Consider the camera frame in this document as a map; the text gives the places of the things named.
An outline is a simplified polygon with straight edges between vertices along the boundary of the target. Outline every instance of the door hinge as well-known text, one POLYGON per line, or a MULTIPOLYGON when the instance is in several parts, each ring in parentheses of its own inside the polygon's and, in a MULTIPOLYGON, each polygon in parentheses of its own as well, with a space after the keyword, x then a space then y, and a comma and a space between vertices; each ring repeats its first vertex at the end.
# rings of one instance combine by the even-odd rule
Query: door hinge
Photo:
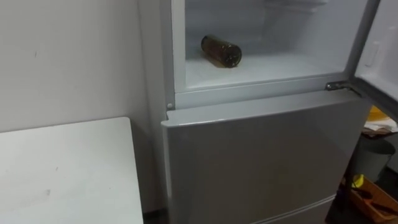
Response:
POLYGON ((338 81, 338 82, 330 82, 326 83, 325 90, 333 91, 333 90, 350 90, 355 92, 357 95, 361 96, 355 89, 352 87, 351 83, 347 81, 338 81))

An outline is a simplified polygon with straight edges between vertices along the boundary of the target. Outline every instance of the silver refrigerator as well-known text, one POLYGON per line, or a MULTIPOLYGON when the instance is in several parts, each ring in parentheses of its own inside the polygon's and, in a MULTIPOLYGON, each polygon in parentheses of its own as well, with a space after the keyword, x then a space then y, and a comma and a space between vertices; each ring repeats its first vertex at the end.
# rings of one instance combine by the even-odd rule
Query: silver refrigerator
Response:
POLYGON ((371 105, 398 119, 397 0, 140 0, 171 224, 323 223, 371 105), (235 68, 201 51, 238 45, 235 68))

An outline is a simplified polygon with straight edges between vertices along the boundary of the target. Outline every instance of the orange object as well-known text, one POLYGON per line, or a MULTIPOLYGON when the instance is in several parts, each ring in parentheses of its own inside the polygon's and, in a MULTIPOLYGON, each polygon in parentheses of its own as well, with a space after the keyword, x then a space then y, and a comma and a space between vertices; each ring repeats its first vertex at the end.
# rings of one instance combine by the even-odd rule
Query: orange object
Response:
POLYGON ((375 106, 372 106, 372 109, 368 115, 368 121, 379 121, 388 118, 389 117, 385 113, 375 106))
POLYGON ((386 212, 375 209, 371 202, 389 207, 395 211, 398 211, 398 202, 395 201, 390 195, 381 190, 376 184, 372 183, 366 177, 364 177, 363 185, 360 187, 362 190, 366 190, 373 195, 372 200, 363 199, 354 190, 351 191, 349 198, 350 200, 360 209, 360 211, 368 218, 372 219, 375 223, 382 223, 388 220, 397 218, 396 215, 391 215, 386 212))

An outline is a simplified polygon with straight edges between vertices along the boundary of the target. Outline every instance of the trash bin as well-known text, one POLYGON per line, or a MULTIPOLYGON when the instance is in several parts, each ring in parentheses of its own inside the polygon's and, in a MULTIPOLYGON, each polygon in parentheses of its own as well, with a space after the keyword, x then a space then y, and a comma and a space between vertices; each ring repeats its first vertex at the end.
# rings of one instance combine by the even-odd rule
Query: trash bin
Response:
POLYGON ((355 153, 354 174, 363 174, 375 182, 379 179, 392 155, 396 153, 396 149, 384 139, 373 140, 361 136, 358 151, 355 153))

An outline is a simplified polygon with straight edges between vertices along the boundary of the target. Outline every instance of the brown glass bottle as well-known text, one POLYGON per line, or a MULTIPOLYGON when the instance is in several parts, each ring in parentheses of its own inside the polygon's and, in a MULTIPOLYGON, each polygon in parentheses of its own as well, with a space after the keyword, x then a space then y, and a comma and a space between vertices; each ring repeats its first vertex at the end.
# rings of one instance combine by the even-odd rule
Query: brown glass bottle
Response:
POLYGON ((227 68, 238 66, 242 59, 242 51, 237 45, 221 40, 214 35, 206 35, 201 40, 201 49, 227 68))

